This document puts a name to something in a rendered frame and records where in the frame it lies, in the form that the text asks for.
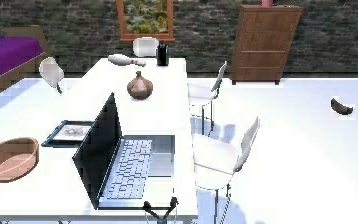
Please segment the wooden framed wall picture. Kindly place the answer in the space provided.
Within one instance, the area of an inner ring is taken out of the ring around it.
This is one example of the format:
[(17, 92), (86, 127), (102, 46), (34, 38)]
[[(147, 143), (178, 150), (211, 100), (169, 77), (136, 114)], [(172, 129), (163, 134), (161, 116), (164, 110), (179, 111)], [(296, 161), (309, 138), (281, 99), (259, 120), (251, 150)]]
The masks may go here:
[(115, 0), (120, 26), (120, 41), (153, 37), (174, 42), (173, 0)]

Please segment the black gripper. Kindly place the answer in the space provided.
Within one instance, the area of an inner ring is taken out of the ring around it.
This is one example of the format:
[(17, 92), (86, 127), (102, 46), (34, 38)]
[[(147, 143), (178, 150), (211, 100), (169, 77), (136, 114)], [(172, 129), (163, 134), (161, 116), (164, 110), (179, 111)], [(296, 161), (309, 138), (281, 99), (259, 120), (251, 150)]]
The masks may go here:
[(153, 210), (152, 206), (148, 201), (145, 201), (143, 204), (143, 209), (146, 213), (149, 213), (151, 216), (153, 216), (157, 220), (157, 224), (168, 224), (167, 217), (170, 215), (170, 213), (176, 209), (178, 205), (178, 199), (177, 197), (173, 196), (171, 197), (170, 201), (170, 207), (167, 209), (165, 215), (163, 217), (159, 217)]

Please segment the white table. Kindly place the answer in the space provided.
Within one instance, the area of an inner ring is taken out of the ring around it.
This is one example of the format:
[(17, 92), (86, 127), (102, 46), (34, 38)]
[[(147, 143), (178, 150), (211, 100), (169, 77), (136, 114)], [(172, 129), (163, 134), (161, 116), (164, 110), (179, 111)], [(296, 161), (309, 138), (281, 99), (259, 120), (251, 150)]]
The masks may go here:
[[(126, 90), (134, 66), (115, 66), (100, 59), (82, 78), (65, 79), (52, 89), (42, 79), (27, 78), (0, 94), (0, 141), (33, 137), (44, 141), (63, 120), (91, 121), (108, 96), (116, 99), (125, 135), (171, 134), (175, 138), (174, 180), (167, 192), (152, 184), (146, 199), (159, 209), (171, 197), (179, 203), (173, 219), (184, 224), (197, 217), (193, 150), (188, 106), (186, 62), (172, 59), (157, 66), (149, 58), (141, 72), (153, 84), (152, 95), (137, 101)], [(0, 220), (21, 221), (140, 221), (142, 210), (96, 210), (90, 203), (72, 161), (72, 148), (41, 148), (37, 167), (22, 179), (0, 183)]]

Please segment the brown round bowl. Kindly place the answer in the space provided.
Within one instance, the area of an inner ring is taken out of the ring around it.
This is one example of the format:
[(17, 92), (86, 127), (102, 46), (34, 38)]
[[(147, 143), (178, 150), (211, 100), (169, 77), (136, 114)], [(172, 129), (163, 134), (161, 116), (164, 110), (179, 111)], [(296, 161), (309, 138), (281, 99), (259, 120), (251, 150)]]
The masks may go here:
[(29, 174), (39, 162), (39, 143), (30, 137), (0, 143), (0, 183), (16, 181)]

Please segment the open black silver laptop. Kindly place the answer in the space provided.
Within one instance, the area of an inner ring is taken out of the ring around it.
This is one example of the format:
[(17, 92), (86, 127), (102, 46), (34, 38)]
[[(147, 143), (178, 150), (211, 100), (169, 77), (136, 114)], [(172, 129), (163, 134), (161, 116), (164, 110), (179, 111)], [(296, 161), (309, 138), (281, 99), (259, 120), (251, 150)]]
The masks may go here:
[(174, 196), (173, 135), (124, 135), (110, 95), (73, 161), (98, 210), (167, 210)]

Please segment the brown wooden chest of drawers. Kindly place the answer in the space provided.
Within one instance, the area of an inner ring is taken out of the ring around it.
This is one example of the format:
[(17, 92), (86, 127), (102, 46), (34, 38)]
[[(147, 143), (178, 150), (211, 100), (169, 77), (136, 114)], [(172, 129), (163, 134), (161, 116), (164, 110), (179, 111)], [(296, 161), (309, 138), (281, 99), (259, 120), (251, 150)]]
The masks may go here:
[(241, 5), (231, 74), (237, 82), (279, 84), (303, 8)]

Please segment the white chair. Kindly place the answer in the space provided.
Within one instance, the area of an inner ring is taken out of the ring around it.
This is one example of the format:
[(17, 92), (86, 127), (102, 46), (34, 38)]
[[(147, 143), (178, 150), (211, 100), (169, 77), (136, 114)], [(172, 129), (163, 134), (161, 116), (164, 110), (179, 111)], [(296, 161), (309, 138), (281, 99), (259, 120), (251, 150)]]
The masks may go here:
[[(192, 136), (195, 184), (204, 190), (215, 192), (213, 224), (224, 224), (231, 201), (231, 180), (240, 172), (251, 152), (260, 128), (260, 118), (246, 130), (240, 148), (230, 143), (201, 134)], [(226, 189), (226, 204), (220, 221), (217, 221), (219, 191)]]
[(52, 88), (55, 88), (59, 94), (62, 93), (59, 82), (64, 78), (64, 71), (53, 57), (47, 57), (41, 61), (39, 73)]
[(188, 83), (188, 98), (189, 105), (192, 107), (199, 107), (201, 114), (193, 114), (193, 117), (198, 117), (201, 119), (201, 134), (205, 134), (205, 121), (210, 121), (210, 132), (214, 129), (214, 119), (213, 119), (213, 101), (218, 98), (220, 87), (222, 83), (225, 70), (227, 68), (227, 62), (224, 62), (223, 65), (219, 68), (218, 75), (215, 83), (212, 87), (207, 87), (203, 85), (198, 85), (194, 83)]

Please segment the brown round vase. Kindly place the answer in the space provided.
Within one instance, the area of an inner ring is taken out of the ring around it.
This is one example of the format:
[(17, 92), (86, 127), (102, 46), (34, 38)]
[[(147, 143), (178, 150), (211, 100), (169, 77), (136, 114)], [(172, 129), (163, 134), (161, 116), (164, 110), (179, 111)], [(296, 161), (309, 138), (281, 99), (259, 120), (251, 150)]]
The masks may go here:
[(153, 91), (153, 84), (144, 78), (140, 71), (136, 72), (136, 77), (127, 84), (127, 91), (136, 100), (147, 99)]

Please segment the bed with purple cover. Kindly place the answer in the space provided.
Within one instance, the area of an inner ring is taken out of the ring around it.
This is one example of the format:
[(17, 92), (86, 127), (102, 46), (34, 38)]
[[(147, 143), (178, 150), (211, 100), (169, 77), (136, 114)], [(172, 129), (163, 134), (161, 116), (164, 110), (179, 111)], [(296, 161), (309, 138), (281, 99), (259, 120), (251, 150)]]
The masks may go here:
[(40, 62), (50, 55), (50, 48), (39, 25), (0, 28), (7, 32), (0, 38), (1, 93), (37, 72)]

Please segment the dark framed picture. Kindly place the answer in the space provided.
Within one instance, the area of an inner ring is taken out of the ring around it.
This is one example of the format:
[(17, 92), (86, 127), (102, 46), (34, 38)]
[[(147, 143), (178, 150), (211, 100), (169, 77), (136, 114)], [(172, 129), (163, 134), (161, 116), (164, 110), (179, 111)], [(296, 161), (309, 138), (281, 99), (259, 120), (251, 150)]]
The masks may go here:
[(79, 147), (90, 130), (92, 121), (63, 120), (41, 144), (42, 147)]

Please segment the white bowling pin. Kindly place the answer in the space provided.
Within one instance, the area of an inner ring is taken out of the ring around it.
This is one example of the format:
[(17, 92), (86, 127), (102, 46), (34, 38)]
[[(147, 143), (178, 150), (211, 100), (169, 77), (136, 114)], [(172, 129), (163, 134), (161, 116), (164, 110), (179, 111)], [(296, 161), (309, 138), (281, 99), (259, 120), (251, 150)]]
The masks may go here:
[(128, 56), (125, 56), (123, 54), (113, 54), (108, 56), (108, 61), (119, 66), (127, 66), (127, 65), (137, 65), (144, 67), (146, 65), (145, 61), (140, 61), (136, 59), (131, 59)]

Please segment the dark brown curved object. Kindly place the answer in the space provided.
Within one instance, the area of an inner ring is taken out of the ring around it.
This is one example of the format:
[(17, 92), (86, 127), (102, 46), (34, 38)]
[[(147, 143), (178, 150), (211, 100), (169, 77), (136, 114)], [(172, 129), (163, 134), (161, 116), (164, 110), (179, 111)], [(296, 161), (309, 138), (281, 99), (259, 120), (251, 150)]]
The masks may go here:
[(353, 112), (352, 107), (345, 106), (338, 102), (335, 98), (331, 99), (331, 108), (340, 115), (350, 115)]

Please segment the black cup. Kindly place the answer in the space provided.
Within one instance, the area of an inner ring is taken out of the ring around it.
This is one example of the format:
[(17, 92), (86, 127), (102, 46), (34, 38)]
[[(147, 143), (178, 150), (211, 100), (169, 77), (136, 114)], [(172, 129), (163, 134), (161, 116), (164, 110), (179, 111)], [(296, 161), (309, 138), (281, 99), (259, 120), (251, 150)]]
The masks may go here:
[(169, 51), (167, 44), (159, 44), (157, 46), (156, 58), (158, 66), (167, 66), (169, 64)]

